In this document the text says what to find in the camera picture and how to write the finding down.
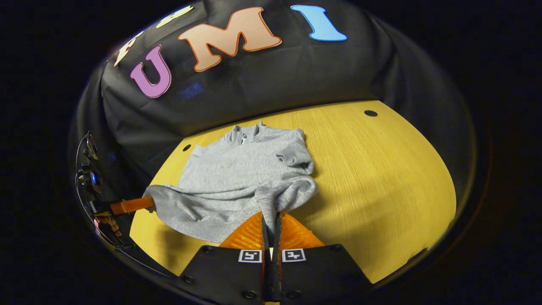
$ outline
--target orange letter m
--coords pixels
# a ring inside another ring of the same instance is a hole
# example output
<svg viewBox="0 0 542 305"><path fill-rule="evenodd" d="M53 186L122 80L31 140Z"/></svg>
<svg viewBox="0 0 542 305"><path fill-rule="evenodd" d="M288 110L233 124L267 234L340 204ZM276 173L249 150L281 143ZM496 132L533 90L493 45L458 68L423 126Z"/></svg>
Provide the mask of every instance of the orange letter m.
<svg viewBox="0 0 542 305"><path fill-rule="evenodd" d="M209 45L222 53L235 56L240 35L243 35L245 40L243 45L245 51L257 51L280 45L281 39L273 36L263 21L262 11L262 8L238 10L231 15L225 30L200 24L182 33L178 39L188 41L197 60L194 70L205 71L218 65L222 60L220 55L211 52Z"/></svg>

